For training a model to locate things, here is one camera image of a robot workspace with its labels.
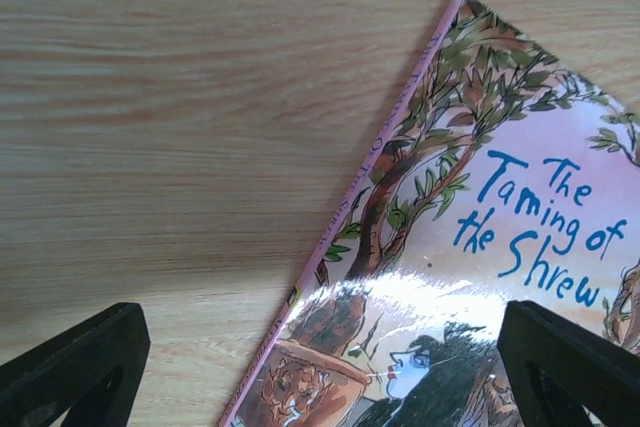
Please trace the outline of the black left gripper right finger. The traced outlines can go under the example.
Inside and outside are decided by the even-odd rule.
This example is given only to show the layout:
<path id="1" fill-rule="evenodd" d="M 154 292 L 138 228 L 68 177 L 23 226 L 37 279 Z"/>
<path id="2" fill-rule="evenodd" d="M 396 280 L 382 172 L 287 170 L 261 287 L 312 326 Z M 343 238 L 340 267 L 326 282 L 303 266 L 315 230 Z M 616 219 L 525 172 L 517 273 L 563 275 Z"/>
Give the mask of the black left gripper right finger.
<path id="1" fill-rule="evenodd" d="M 526 426 L 639 424 L 639 358 L 532 301 L 506 305 L 497 342 Z"/>

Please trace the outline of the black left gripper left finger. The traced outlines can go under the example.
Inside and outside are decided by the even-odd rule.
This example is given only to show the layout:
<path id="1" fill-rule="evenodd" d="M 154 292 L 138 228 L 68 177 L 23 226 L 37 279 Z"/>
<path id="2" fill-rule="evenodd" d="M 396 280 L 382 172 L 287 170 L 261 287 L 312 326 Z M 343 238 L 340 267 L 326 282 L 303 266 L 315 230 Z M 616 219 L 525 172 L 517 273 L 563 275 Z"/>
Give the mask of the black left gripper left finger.
<path id="1" fill-rule="evenodd" d="M 125 426 L 150 345 L 140 304 L 108 307 L 1 366 L 1 424 Z"/>

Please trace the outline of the pink Taming of Shrew book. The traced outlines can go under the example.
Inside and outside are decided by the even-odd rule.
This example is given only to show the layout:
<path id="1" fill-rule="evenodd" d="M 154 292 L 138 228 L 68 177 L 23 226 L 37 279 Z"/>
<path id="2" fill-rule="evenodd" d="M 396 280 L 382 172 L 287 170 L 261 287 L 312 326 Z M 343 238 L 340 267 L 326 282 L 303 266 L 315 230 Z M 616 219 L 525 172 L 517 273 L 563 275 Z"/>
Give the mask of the pink Taming of Shrew book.
<path id="1" fill-rule="evenodd" d="M 451 0 L 220 424 L 518 426 L 513 299 L 638 351 L 639 113 Z"/>

